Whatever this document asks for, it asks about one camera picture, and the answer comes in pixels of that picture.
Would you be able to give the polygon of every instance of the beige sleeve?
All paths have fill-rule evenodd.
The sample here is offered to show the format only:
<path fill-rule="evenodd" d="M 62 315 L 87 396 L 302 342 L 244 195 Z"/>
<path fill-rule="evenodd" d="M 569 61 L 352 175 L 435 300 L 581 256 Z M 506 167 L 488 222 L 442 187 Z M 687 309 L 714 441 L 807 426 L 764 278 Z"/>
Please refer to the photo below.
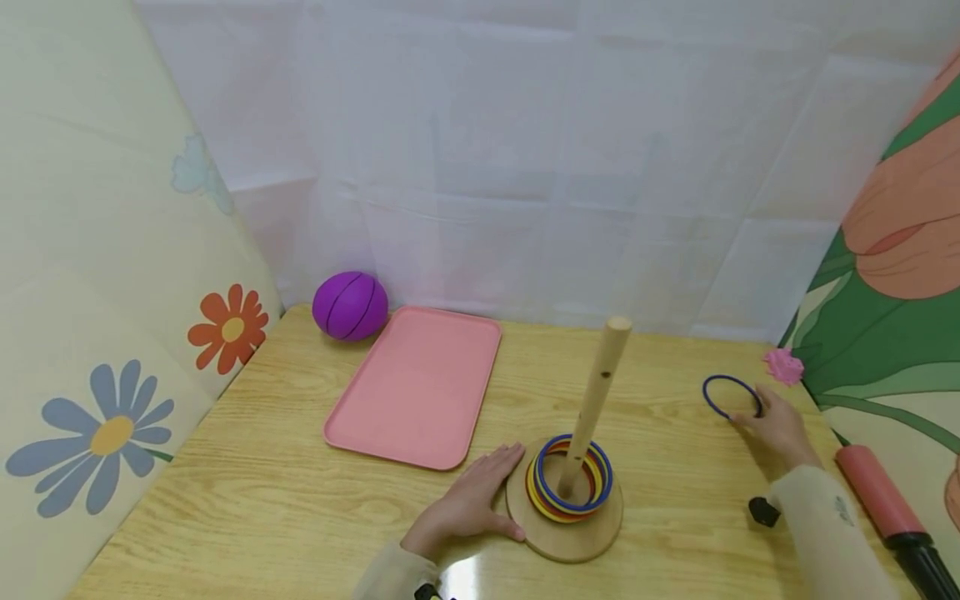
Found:
<path fill-rule="evenodd" d="M 437 566 L 393 542 L 373 559 L 353 600 L 413 600 L 423 584 L 437 582 Z"/>
<path fill-rule="evenodd" d="M 793 469 L 774 483 L 770 502 L 786 519 L 812 598 L 899 598 L 847 491 L 826 471 Z"/>

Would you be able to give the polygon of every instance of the white backdrop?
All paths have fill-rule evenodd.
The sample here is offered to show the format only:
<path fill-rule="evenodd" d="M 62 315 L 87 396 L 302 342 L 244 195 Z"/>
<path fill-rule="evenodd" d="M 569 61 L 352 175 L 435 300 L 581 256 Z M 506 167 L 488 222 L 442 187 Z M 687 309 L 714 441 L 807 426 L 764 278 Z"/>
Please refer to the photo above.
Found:
<path fill-rule="evenodd" d="M 775 340 L 956 0 L 140 0 L 277 279 Z"/>

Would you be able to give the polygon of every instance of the child's hand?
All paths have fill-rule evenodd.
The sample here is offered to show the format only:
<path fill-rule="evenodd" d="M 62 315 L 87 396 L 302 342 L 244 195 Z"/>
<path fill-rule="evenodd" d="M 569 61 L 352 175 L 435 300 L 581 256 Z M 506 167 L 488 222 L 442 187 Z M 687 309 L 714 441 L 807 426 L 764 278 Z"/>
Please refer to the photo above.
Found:
<path fill-rule="evenodd" d="M 523 541 L 520 526 L 491 509 L 493 497 L 523 456 L 523 445 L 502 445 L 482 456 L 457 478 L 444 497 L 434 502 L 400 542 L 405 550 L 432 557 L 449 538 L 497 533 Z"/>
<path fill-rule="evenodd" d="M 763 403 L 763 416 L 733 415 L 731 420 L 752 430 L 780 456 L 788 470 L 800 465 L 823 468 L 823 463 L 806 436 L 804 419 L 797 409 L 765 386 L 757 385 L 756 393 Z"/>

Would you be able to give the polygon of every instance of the orange flower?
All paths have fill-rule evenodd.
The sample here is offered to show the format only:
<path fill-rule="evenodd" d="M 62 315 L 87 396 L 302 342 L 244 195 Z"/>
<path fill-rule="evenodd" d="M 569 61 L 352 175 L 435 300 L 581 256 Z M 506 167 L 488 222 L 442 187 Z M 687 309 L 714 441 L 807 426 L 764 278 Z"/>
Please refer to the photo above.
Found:
<path fill-rule="evenodd" d="M 267 339 L 263 327 L 270 315 L 263 312 L 260 296 L 255 291 L 243 297 L 239 283 L 230 286 L 227 301 L 220 294 L 207 294 L 200 302 L 200 310 L 211 323 L 199 323 L 190 327 L 186 339 L 194 346 L 206 346 L 197 357 L 197 369 L 205 369 L 220 352 L 217 372 L 226 375 L 236 361 L 246 365 L 253 351 Z"/>
<path fill-rule="evenodd" d="M 947 504 L 947 514 L 950 515 L 953 526 L 960 531 L 960 456 L 957 456 L 956 470 L 947 479 L 944 503 Z"/>
<path fill-rule="evenodd" d="M 913 110 L 960 77 L 960 54 Z M 856 270 L 880 294 L 933 298 L 960 287 L 960 117 L 881 162 L 843 220 Z"/>

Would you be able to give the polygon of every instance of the blue flower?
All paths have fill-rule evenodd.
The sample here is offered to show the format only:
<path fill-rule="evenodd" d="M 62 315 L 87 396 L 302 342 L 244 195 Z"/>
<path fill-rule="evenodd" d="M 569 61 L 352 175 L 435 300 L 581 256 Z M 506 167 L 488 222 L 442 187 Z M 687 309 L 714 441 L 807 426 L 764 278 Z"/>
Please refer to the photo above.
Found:
<path fill-rule="evenodd" d="M 187 135 L 186 148 L 174 158 L 171 170 L 174 173 L 170 184 L 181 194 L 193 194 L 203 190 L 213 198 L 225 215 L 233 213 L 233 198 L 230 196 L 220 172 L 210 160 L 204 139 L 198 133 Z"/>
<path fill-rule="evenodd" d="M 118 381 L 110 365 L 100 365 L 90 373 L 90 390 L 104 415 L 103 422 L 73 400 L 53 398 L 43 405 L 43 420 L 79 435 L 27 444 L 7 460 L 7 472 L 17 477 L 32 477 L 59 465 L 36 484 L 36 493 L 50 492 L 36 507 L 40 516 L 57 516 L 70 508 L 90 477 L 93 483 L 86 495 L 86 511 L 98 515 L 116 491 L 121 456 L 137 477 L 146 477 L 154 469 L 155 456 L 169 456 L 134 443 L 166 444 L 170 430 L 152 425 L 174 410 L 174 401 L 167 399 L 147 413 L 156 377 L 151 375 L 141 383 L 140 361 L 127 363 Z"/>

